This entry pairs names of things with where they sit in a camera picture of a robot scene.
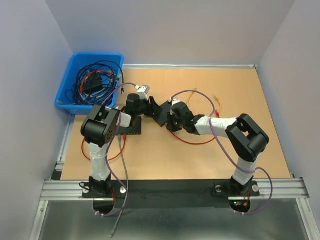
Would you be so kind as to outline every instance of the wooden table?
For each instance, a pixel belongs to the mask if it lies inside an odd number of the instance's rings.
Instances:
[[[149,85],[149,96],[161,105],[173,94],[197,88],[213,99],[216,94],[222,104],[222,118],[249,114],[268,134],[270,143],[257,166],[265,168],[272,178],[290,178],[290,172],[268,109],[268,105],[255,69],[128,69],[124,70],[125,82]],[[136,89],[128,85],[119,94],[117,105],[123,106],[127,95]],[[186,102],[189,93],[179,95]],[[189,107],[194,114],[209,115],[212,107],[207,99],[194,94]],[[61,180],[87,180],[90,162],[82,155],[80,133],[86,116],[77,115],[67,150]],[[177,135],[194,143],[208,141],[212,136],[197,136],[179,131]],[[220,138],[234,160],[238,159],[230,141]],[[109,152],[110,158],[119,153],[118,138]],[[217,142],[205,145],[189,145],[179,141],[165,127],[159,127],[149,117],[142,118],[142,135],[129,135],[124,150],[129,179],[131,180],[183,180],[183,179],[229,179],[235,167],[229,162]],[[110,163],[116,175],[124,180],[125,172],[121,158]],[[263,172],[255,178],[266,178]]]

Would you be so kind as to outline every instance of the gray wall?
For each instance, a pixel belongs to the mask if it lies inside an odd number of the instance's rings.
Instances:
[[[288,165],[320,225],[320,1],[297,0],[258,67]]]
[[[71,50],[126,64],[258,64],[294,0],[46,0]]]
[[[0,239],[29,239],[67,115],[54,106],[71,50],[44,0],[0,7]]]

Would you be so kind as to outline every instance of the blue plastic bin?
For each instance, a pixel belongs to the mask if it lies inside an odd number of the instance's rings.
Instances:
[[[108,60],[119,64],[121,67],[124,64],[124,56],[119,53],[108,53],[108,52],[78,52],[74,54],[69,62],[66,69],[65,75],[63,77],[60,89],[55,98],[55,105],[58,108],[65,109],[71,114],[88,115],[93,106],[90,105],[72,105],[66,97],[66,91],[71,90],[74,83],[76,82],[77,74],[81,68],[93,64],[98,61]],[[119,67],[111,62],[106,62],[105,64],[112,67],[117,72],[117,77],[121,73]],[[112,103],[107,107],[112,108],[116,105],[118,96],[118,91],[113,94]]]

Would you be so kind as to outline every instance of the gray cable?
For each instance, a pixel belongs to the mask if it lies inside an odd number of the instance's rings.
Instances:
[[[119,147],[120,147],[120,151],[122,150],[122,146],[121,146],[121,135],[119,134],[118,135],[118,140],[119,140]],[[123,167],[124,167],[124,172],[125,172],[125,178],[126,178],[126,189],[127,191],[129,192],[129,177],[128,177],[128,171],[127,171],[127,166],[126,166],[126,162],[125,162],[125,157],[124,157],[124,154],[123,154],[123,151],[121,151],[121,158],[122,158],[122,163],[123,163]],[[127,198],[128,198],[128,194],[125,195],[125,198],[124,198],[124,202],[123,202],[123,205],[122,205],[122,208],[124,208],[124,206],[126,205],[126,202],[127,202]],[[114,236],[114,234],[116,233],[116,230],[117,230],[117,226],[118,226],[118,223],[120,221],[120,218],[121,218],[121,215],[123,213],[124,209],[120,212],[115,224],[114,224],[114,227],[110,233],[110,238],[112,238]]]

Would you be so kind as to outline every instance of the gray floor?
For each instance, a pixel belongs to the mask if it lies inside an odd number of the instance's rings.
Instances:
[[[252,202],[258,208],[265,201]],[[42,240],[105,240],[115,217],[95,216],[90,201],[50,202]],[[308,239],[297,202],[272,200],[252,216],[230,209],[128,209],[122,215],[115,240],[305,240]]]

